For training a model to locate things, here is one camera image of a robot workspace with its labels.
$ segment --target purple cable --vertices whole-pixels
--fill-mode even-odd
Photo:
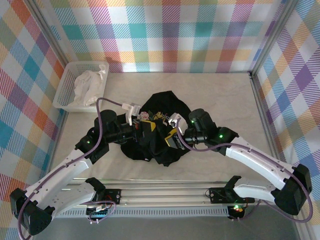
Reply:
[[[84,202],[82,203],[82,205],[90,205],[90,204],[112,204],[114,207],[112,209],[112,211],[107,214],[106,216],[104,216],[103,218],[97,220],[96,222],[94,222],[92,219],[91,219],[91,216],[92,216],[92,213],[89,215],[88,219],[90,221],[90,223],[100,223],[102,222],[103,220],[105,220],[106,218],[108,218],[111,214],[113,214],[116,210],[116,207],[117,207],[117,204],[114,202],[114,201],[110,201],[110,200],[105,200],[105,201],[87,201],[87,202]]]
[[[176,128],[179,129],[179,122],[180,122],[180,118],[178,119],[177,123],[176,123]],[[261,158],[263,158],[264,160],[268,161],[269,163],[277,166],[278,168],[282,169],[283,166],[281,166],[279,163],[277,163],[276,161],[272,160],[271,158],[265,156],[264,154],[262,154],[261,152],[259,151],[256,151],[254,149],[251,149],[250,147],[247,147],[247,146],[244,146],[244,145],[241,145],[241,144],[237,144],[237,143],[221,143],[221,144],[218,144],[218,145],[215,145],[215,146],[211,146],[211,147],[208,147],[208,148],[205,148],[205,149],[194,149],[192,147],[190,147],[185,141],[184,139],[182,138],[182,135],[180,133],[180,131],[176,131],[177,134],[178,134],[178,137],[181,141],[181,143],[189,150],[191,151],[195,151],[195,152],[206,152],[206,151],[211,151],[211,150],[214,150],[214,149],[217,149],[217,148],[220,148],[220,147],[225,147],[225,146],[234,146],[234,147],[238,147],[238,148],[242,148],[243,150],[245,151],[248,151],[250,150],[251,153],[254,153],[258,156],[260,156]],[[309,204],[309,215],[307,218],[305,219],[302,219],[302,220],[299,220],[299,219],[294,219],[293,217],[290,217],[288,216],[284,211],[282,211],[281,209],[277,208],[277,207],[274,207],[272,206],[271,204],[267,203],[266,201],[264,201],[268,206],[270,206],[271,208],[273,208],[274,210],[276,210],[278,213],[280,213],[281,215],[283,215],[285,218],[293,221],[293,222],[296,222],[296,223],[306,223],[306,222],[309,222],[314,214],[314,208],[313,208],[313,204],[312,204],[312,201],[311,201],[311,198],[309,196],[309,193],[307,191],[307,189],[305,188],[305,186],[301,183],[301,181],[299,181],[299,179],[293,175],[291,172],[289,172],[287,169],[283,168],[283,171],[288,174],[290,177],[292,177],[297,183],[298,185],[301,187],[303,193],[305,194],[306,196],[306,199],[308,201],[308,204]]]
[[[118,106],[122,106],[122,104],[118,103],[118,102],[115,102],[115,101],[112,101],[110,99],[107,99],[107,98],[104,98],[104,97],[99,97],[97,100],[96,100],[96,111],[97,111],[97,115],[98,115],[98,121],[99,121],[99,129],[102,129],[102,120],[101,120],[101,114],[100,114],[100,109],[99,109],[99,101],[100,100],[105,100],[105,101],[108,101],[112,104],[115,104],[115,105],[118,105]],[[94,150],[96,150],[96,148],[99,146],[100,142],[101,142],[101,139],[102,139],[102,131],[99,131],[99,138],[98,138],[98,141],[96,142],[96,144],[94,145],[94,147],[88,151],[87,153],[83,154],[82,156],[79,156],[77,157],[76,159],[73,159],[69,162],[66,163],[66,166],[69,166],[77,161],[79,161],[80,159],[88,156],[89,154],[91,154]],[[57,168],[53,173],[51,173],[48,177],[46,177],[43,182],[41,182],[39,184],[38,187],[36,187],[34,189],[34,191],[30,194],[30,196],[25,200],[25,202],[23,203],[21,209],[20,209],[20,212],[19,212],[19,215],[18,215],[18,235],[19,235],[19,238],[21,240],[29,240],[31,238],[31,235],[29,235],[27,238],[25,238],[23,236],[23,233],[22,233],[22,229],[21,229],[21,222],[22,222],[22,217],[23,217],[23,212],[26,208],[26,205],[28,204],[28,202],[30,201],[30,199],[35,195],[35,192],[38,192],[39,189],[42,188],[42,186],[48,182],[54,175],[56,175],[59,171],[61,171],[62,169],[64,169],[66,167],[65,165],[62,165],[60,166],[59,168]]]

